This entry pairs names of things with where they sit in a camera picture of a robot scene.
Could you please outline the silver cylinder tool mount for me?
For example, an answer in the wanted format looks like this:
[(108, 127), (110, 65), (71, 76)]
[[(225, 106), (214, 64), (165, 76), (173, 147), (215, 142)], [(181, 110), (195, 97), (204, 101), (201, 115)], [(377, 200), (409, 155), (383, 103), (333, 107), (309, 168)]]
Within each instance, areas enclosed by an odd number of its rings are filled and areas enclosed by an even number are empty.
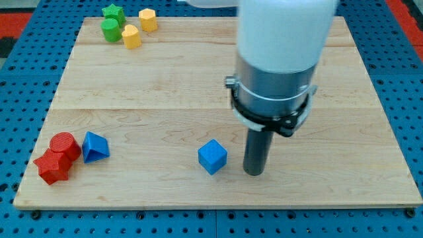
[(235, 73), (225, 79), (235, 117), (255, 132), (291, 137), (306, 121), (317, 90), (314, 67), (294, 73), (259, 69), (237, 56)]

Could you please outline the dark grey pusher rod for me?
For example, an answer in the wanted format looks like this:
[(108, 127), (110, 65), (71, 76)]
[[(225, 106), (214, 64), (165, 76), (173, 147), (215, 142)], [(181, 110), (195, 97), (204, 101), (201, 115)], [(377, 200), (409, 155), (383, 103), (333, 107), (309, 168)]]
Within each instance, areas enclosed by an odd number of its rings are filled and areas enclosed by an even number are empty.
[(273, 135), (273, 132), (248, 130), (243, 159), (243, 169), (248, 175), (258, 176), (263, 173)]

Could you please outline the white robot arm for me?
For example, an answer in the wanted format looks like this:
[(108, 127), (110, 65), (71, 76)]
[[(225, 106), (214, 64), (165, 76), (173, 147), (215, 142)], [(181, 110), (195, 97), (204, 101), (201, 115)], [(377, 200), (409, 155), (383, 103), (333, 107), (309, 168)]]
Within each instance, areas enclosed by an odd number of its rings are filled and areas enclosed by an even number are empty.
[(274, 134), (289, 138), (306, 121), (312, 78), (337, 0), (186, 0), (197, 8), (237, 8), (235, 72), (225, 79), (234, 115), (249, 130), (244, 171), (263, 173)]

